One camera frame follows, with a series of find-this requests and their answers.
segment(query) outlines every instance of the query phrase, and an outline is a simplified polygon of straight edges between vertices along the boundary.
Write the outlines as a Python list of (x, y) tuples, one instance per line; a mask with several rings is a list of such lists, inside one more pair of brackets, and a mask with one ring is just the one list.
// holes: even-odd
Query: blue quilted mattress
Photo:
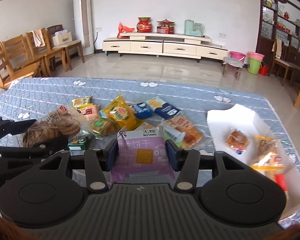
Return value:
[[(31, 78), (14, 82), (11, 87), (0, 95), (0, 116), (3, 119), (15, 121), (39, 119), (60, 105), (71, 104), (71, 100), (82, 96), (92, 96), (95, 104), (101, 108), (108, 105), (119, 93), (122, 93), (127, 103), (140, 103), (153, 97), (160, 96), (175, 107), (181, 109), (189, 120), (209, 138), (207, 127), (207, 111), (211, 109), (226, 110), (235, 104), (248, 107), (270, 126), (277, 138), (282, 139), (286, 153), (300, 172), (300, 158), (293, 146), (287, 131), (267, 99), (260, 95), (240, 91), (224, 91), (199, 85), (184, 85), (174, 83), (140, 84), (140, 81), (115, 79), (78, 79), (78, 78)], [(217, 101), (214, 96), (227, 97), (230, 103)], [(155, 115), (149, 123), (158, 125), (162, 119)], [(92, 147), (104, 147), (112, 138), (94, 140)], [(11, 135), (0, 140), (0, 146), (12, 146)], [(214, 152), (212, 140), (200, 142), (194, 148)], [(132, 183), (157, 183), (162, 180), (170, 182), (170, 178), (147, 177), (147, 181), (134, 178)], [(198, 185), (203, 185), (211, 178), (211, 172), (200, 171)], [(83, 172), (74, 173), (74, 179), (83, 183)], [(298, 212), (281, 221), (284, 227), (293, 221), (300, 222)]]

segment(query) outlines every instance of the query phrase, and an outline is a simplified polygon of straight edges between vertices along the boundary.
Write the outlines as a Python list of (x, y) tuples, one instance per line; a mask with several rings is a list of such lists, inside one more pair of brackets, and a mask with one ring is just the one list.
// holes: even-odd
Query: red plastic bag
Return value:
[(118, 30), (119, 30), (119, 33), (117, 35), (117, 38), (124, 39), (124, 38), (128, 38), (128, 36), (121, 36), (120, 34), (121, 33), (132, 33), (134, 31), (134, 28), (129, 28), (129, 27), (123, 25), (122, 23), (119, 23)]

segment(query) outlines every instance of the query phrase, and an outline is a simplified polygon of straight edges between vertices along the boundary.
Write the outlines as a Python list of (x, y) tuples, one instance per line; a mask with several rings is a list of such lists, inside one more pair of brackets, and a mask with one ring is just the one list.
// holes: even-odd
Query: white wall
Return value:
[[(103, 39), (117, 36), (119, 22), (136, 27), (141, 16), (152, 17), (153, 31), (158, 20), (175, 21), (177, 33), (184, 33), (184, 20), (192, 19), (206, 26), (214, 43), (244, 53), (256, 49), (260, 0), (91, 0), (91, 7), (94, 30), (102, 27), (97, 49)], [(227, 34), (226, 40), (218, 33)]]
[(0, 41), (56, 24), (74, 34), (72, 19), (71, 0), (1, 0)]

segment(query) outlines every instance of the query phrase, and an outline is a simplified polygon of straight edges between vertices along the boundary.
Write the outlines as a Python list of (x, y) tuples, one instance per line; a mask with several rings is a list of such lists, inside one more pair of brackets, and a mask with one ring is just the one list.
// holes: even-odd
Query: pink snack package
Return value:
[(175, 178), (169, 163), (161, 125), (145, 130), (119, 131), (117, 138), (119, 156), (111, 171), (111, 182), (167, 173), (173, 179)]

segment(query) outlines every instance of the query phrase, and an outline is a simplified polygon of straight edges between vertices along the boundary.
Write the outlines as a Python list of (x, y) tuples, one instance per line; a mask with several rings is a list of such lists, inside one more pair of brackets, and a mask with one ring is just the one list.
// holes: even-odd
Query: green container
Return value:
[(260, 67), (261, 61), (249, 58), (248, 72), (250, 72), (251, 74), (258, 75)]

